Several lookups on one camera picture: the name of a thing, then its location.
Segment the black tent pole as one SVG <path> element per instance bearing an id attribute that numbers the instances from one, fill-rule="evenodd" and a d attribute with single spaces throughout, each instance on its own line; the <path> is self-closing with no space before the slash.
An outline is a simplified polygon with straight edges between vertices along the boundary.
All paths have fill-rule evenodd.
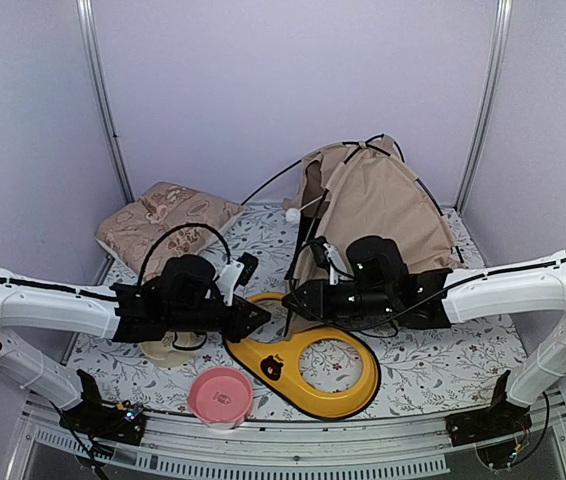
<path id="1" fill-rule="evenodd" d="M 323 147 L 301 160 L 302 176 L 294 197 L 283 202 L 288 214 L 298 213 L 299 231 L 286 280 L 290 291 L 308 280 L 325 279 L 330 265 L 318 266 L 313 256 L 321 241 L 333 245 L 340 255 L 354 241 L 360 190 L 356 168 L 364 154 L 361 146 L 342 143 Z"/>
<path id="2" fill-rule="evenodd" d="M 365 141 L 343 141 L 323 147 L 339 143 L 364 149 L 356 168 L 360 199 L 357 201 L 355 225 L 358 232 L 354 241 L 365 235 L 394 240 L 411 273 L 454 268 L 464 263 L 441 205 L 420 176 L 407 165 L 395 139 L 378 134 Z M 305 156 L 270 177 L 242 203 L 247 204 L 288 171 L 302 168 L 301 160 Z"/>

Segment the beige fabric pet tent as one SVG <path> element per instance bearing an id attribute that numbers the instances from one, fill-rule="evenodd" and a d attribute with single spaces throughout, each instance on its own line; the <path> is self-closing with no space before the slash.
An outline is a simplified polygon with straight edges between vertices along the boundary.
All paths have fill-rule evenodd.
<path id="1" fill-rule="evenodd" d="M 298 193 L 283 202 L 299 226 L 283 300 L 291 331 L 449 328 L 454 236 L 396 142 L 335 143 L 301 164 Z"/>

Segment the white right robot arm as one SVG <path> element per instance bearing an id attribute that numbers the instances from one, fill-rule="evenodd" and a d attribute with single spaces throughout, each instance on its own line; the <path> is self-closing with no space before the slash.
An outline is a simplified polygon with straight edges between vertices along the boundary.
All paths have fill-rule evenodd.
<path id="1" fill-rule="evenodd" d="M 566 250 L 522 263 L 484 269 L 435 269 L 411 273 L 391 239 L 366 236 L 346 250 L 351 272 L 338 266 L 338 251 L 313 244 L 327 279 L 290 289 L 282 304 L 311 321 L 343 330 L 390 323 L 409 329 L 451 328 L 469 320 L 534 311 L 562 317 L 531 358 L 497 381 L 480 427 L 500 436 L 547 388 L 566 375 Z"/>

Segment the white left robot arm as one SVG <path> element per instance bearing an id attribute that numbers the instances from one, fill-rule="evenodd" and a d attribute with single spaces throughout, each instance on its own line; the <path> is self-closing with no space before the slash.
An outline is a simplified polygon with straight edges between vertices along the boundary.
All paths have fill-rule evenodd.
<path id="1" fill-rule="evenodd" d="M 219 333 L 230 342 L 266 324 L 268 311 L 239 297 L 235 288 L 254 273 L 244 255 L 222 270 L 196 255 L 170 259 L 142 285 L 78 286 L 50 283 L 0 269 L 0 372 L 71 410 L 91 434 L 111 426 L 96 381 L 72 371 L 14 333 L 16 327 L 77 332 L 117 343 L 159 341 L 168 332 Z"/>

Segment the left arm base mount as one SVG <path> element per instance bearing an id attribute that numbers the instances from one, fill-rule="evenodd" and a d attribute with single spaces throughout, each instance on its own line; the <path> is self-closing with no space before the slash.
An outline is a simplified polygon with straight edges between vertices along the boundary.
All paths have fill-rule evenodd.
<path id="1" fill-rule="evenodd" d="M 77 374 L 82 387 L 80 402 L 61 410 L 60 425 L 91 438 L 139 446 L 147 423 L 143 406 L 129 401 L 121 406 L 106 405 L 96 380 L 81 369 Z"/>

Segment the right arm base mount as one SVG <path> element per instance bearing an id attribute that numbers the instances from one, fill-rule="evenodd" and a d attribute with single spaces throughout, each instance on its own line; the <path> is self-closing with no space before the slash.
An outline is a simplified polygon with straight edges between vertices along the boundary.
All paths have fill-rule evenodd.
<path id="1" fill-rule="evenodd" d="M 522 450 L 528 440 L 532 421 L 530 407 L 520 407 L 509 401 L 507 380 L 510 371 L 503 373 L 494 386 L 491 403 L 484 408 L 448 415 L 446 431 L 453 446 L 476 444 L 495 438 L 522 433 L 521 440 L 510 439 L 503 444 L 480 447 L 480 462 L 492 469 L 501 470 L 513 466 L 522 459 Z"/>

